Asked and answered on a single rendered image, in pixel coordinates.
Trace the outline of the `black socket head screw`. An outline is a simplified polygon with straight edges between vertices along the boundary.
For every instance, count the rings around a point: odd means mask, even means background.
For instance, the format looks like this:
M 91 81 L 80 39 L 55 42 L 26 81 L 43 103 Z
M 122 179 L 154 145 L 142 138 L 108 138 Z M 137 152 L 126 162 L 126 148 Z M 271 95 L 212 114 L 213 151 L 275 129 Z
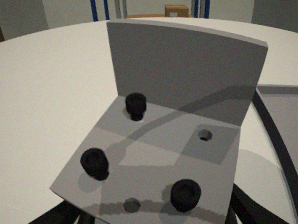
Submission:
M 109 162 L 101 149 L 86 150 L 81 156 L 80 163 L 89 176 L 95 177 L 99 181 L 107 179 Z
M 171 203 L 179 212 L 192 210 L 201 197 L 201 188 L 193 180 L 182 179 L 177 181 L 171 189 Z
M 140 121 L 146 111 L 146 97 L 141 93 L 129 94 L 125 99 L 126 111 L 133 121 Z

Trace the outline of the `grey rectangular tray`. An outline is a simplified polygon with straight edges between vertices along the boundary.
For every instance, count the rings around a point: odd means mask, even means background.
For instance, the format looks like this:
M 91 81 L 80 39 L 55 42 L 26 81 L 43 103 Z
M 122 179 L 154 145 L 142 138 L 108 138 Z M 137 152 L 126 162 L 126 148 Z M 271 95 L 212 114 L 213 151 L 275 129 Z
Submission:
M 298 216 L 298 85 L 257 84 L 252 102 L 276 150 Z

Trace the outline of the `grey l-shaped bracket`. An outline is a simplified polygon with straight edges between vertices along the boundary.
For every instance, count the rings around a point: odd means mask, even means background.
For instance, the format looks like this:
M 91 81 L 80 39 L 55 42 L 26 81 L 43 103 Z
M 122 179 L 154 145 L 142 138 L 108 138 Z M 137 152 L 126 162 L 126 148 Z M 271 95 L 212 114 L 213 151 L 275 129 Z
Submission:
M 241 125 L 267 42 L 163 21 L 113 18 L 106 25 L 118 96 L 49 189 L 107 224 L 225 224 Z M 131 93 L 146 97 L 137 122 L 126 111 Z M 109 162 L 102 181 L 80 164 L 94 147 Z M 182 179 L 201 188 L 185 213 L 170 200 Z M 125 210 L 129 201 L 139 203 L 137 212 Z

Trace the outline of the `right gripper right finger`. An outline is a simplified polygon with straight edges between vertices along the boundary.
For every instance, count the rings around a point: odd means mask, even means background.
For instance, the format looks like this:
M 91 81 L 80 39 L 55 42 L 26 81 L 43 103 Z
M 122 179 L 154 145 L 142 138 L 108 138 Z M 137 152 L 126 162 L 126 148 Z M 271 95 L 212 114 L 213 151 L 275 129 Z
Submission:
M 234 183 L 225 224 L 238 224 L 235 214 L 242 224 L 289 224 L 252 200 Z

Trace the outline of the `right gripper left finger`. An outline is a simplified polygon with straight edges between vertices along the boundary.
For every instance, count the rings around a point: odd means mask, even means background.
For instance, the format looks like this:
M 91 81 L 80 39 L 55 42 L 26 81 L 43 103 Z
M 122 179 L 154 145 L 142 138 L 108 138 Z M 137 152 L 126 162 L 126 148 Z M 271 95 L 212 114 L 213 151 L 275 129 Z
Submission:
M 95 217 L 63 200 L 60 204 L 28 224 L 74 224 L 78 216 L 77 224 L 95 223 Z

